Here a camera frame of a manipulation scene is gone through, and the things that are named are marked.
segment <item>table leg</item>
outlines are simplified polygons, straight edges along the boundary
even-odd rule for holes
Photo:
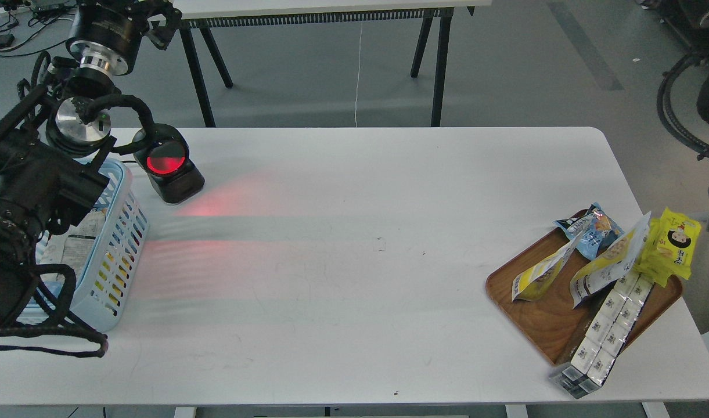
[[[670,413],[663,402],[642,402],[641,405],[648,418],[670,418]]]
[[[222,82],[225,84],[225,87],[233,87],[233,80],[230,79],[228,67],[225,65],[225,61],[222,60],[222,55],[219,53],[219,49],[217,49],[217,43],[214,42],[213,33],[210,32],[209,27],[201,27],[200,33],[205,39],[207,49],[210,50],[210,55],[213,56],[213,61],[217,67],[217,72],[219,72],[219,76],[222,78]]]
[[[447,69],[447,50],[451,23],[452,9],[442,10],[440,14],[440,35],[437,43],[437,71],[434,73],[434,99],[431,103],[432,127],[439,127],[442,121],[442,97],[444,97],[445,90],[445,70]]]
[[[181,42],[184,45],[186,61],[187,64],[189,64],[189,72],[192,73],[192,81],[195,83],[197,99],[200,101],[200,109],[202,109],[202,118],[205,121],[205,126],[208,128],[214,128],[215,123],[213,107],[210,105],[210,100],[207,96],[205,79],[202,75],[202,69],[200,68],[200,61],[197,58],[197,48],[195,47],[195,41],[192,38],[191,29],[179,29],[179,35],[181,35]]]
[[[177,406],[174,411],[174,418],[195,418],[197,408],[192,406]]]
[[[527,407],[523,404],[504,405],[506,409],[506,418],[527,418]]]
[[[421,31],[419,32],[419,40],[416,44],[416,53],[413,54],[413,63],[411,64],[411,77],[416,78],[419,76],[419,69],[421,68],[421,58],[424,58],[424,49],[426,49],[426,40],[429,38],[429,30],[431,29],[431,21],[434,18],[430,16],[424,16],[421,21]]]

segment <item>metal table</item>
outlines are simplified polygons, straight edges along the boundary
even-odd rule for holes
[[[271,26],[272,24],[333,23],[343,21],[370,21],[392,19],[423,19],[413,56],[411,77],[419,75],[421,61],[429,37],[432,20],[439,18],[440,30],[437,43],[437,68],[434,75],[434,97],[431,106],[431,126],[439,127],[442,117],[442,96],[444,96],[445,72],[447,71],[447,52],[449,33],[455,7],[466,6],[471,14],[474,7],[487,6],[491,0],[306,0],[305,2],[285,2],[268,0],[266,2],[230,1],[192,1],[174,2],[182,11],[182,24],[179,29],[186,54],[192,81],[195,83],[197,98],[206,127],[215,127],[213,107],[207,95],[204,76],[197,58],[197,48],[192,37],[192,29],[199,29],[213,57],[217,71],[225,87],[232,88],[233,81],[222,55],[217,48],[212,27]]]

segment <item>black cable bundle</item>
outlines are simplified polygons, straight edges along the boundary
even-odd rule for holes
[[[687,53],[668,72],[664,73],[664,80],[659,85],[656,97],[656,109],[661,124],[678,141],[697,153],[697,159],[709,158],[709,143],[700,140],[696,135],[686,129],[672,109],[672,86],[677,78],[689,67],[699,64],[708,56],[700,53]],[[709,77],[700,88],[697,98],[697,112],[709,124]]]

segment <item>white cable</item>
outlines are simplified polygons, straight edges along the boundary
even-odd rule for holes
[[[362,71],[362,26],[364,22],[359,22],[359,64],[357,66],[357,92],[354,95],[354,127],[357,127],[357,100],[359,100],[359,74]]]

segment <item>black table leg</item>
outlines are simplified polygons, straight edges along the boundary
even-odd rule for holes
[[[195,41],[192,38],[191,29],[179,29],[179,35],[181,35],[181,42],[184,44],[184,53],[186,54],[186,61],[189,64],[189,72],[192,73],[192,81],[195,83],[195,90],[197,91],[197,99],[200,101],[200,109],[202,109],[202,118],[205,120],[205,126],[208,128],[214,128],[214,116],[213,107],[210,105],[210,100],[207,96],[207,88],[205,87],[205,79],[202,76],[202,69],[200,68],[200,61],[197,58],[197,48],[195,47]]]
[[[421,68],[421,59],[424,58],[424,49],[426,48],[426,40],[429,38],[429,30],[431,29],[431,21],[434,19],[431,15],[424,16],[421,21],[421,31],[419,32],[419,40],[416,44],[416,53],[413,54],[413,63],[411,65],[411,77],[419,76],[419,68]]]
[[[445,69],[447,69],[447,49],[449,29],[452,23],[452,9],[442,10],[440,16],[440,36],[437,43],[437,71],[434,73],[434,99],[431,103],[431,126],[439,127],[442,121],[442,97],[445,92]]]
[[[219,53],[219,49],[217,49],[217,43],[214,42],[213,33],[210,32],[208,27],[201,27],[200,33],[205,39],[207,49],[210,50],[210,55],[213,56],[213,61],[217,67],[217,72],[219,72],[219,76],[222,78],[222,82],[225,84],[225,87],[233,87],[233,80],[230,79],[228,67],[225,65],[225,61],[222,60],[222,55]]]

